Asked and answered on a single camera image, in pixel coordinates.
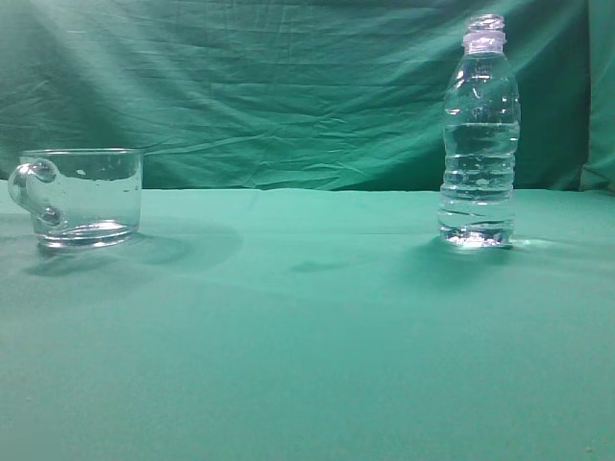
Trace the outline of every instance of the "green backdrop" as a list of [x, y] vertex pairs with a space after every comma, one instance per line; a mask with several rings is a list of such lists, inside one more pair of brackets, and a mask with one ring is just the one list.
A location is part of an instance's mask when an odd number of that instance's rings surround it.
[[615, 190], [615, 2], [589, 1], [592, 101], [583, 187]]
[[586, 0], [5, 0], [0, 177], [24, 149], [153, 145], [146, 187], [436, 189], [443, 92], [479, 12], [506, 18], [516, 186], [578, 188]]

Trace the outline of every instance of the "glass mug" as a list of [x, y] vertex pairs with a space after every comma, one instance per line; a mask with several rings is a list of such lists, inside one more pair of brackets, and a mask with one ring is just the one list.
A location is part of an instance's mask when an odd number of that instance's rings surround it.
[[26, 151], [9, 178], [40, 243], [103, 247], [138, 229], [143, 160], [134, 149]]

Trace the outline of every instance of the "mug handle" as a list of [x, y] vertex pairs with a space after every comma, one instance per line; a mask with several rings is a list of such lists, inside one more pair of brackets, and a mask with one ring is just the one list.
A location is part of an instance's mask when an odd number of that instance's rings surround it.
[[13, 201], [51, 227], [64, 222], [62, 212], [32, 196], [28, 192], [28, 184], [31, 181], [53, 182], [57, 176], [56, 171], [56, 165], [51, 161], [39, 158], [32, 163], [20, 164], [9, 177], [9, 194]]

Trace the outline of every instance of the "table surface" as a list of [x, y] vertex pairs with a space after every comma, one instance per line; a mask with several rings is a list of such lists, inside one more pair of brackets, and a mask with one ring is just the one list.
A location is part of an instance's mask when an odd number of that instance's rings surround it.
[[615, 459], [613, 197], [460, 253], [432, 192], [146, 190], [50, 254], [5, 191], [0, 459]]

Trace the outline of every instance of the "water bottle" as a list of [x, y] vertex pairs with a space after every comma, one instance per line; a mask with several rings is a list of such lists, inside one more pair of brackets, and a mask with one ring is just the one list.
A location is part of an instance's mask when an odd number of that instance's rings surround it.
[[440, 236], [463, 247], [510, 245], [519, 89], [504, 55], [504, 18], [474, 17], [444, 101]]

